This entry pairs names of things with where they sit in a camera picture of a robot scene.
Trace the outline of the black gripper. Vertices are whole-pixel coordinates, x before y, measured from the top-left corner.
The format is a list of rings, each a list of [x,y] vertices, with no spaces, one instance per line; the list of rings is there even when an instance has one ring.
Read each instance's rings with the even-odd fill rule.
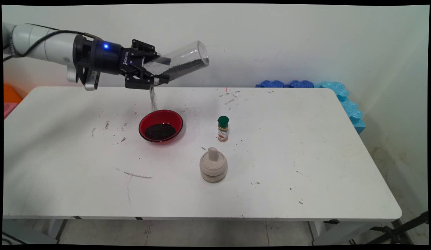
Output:
[[[132,58],[144,59],[144,64],[154,61],[169,66],[171,59],[160,55],[153,45],[132,40],[131,47],[94,39],[87,40],[76,35],[73,41],[73,65],[77,75],[88,70],[125,76],[125,87],[136,90],[150,90],[152,87],[168,84],[170,76],[150,67],[131,65]]]

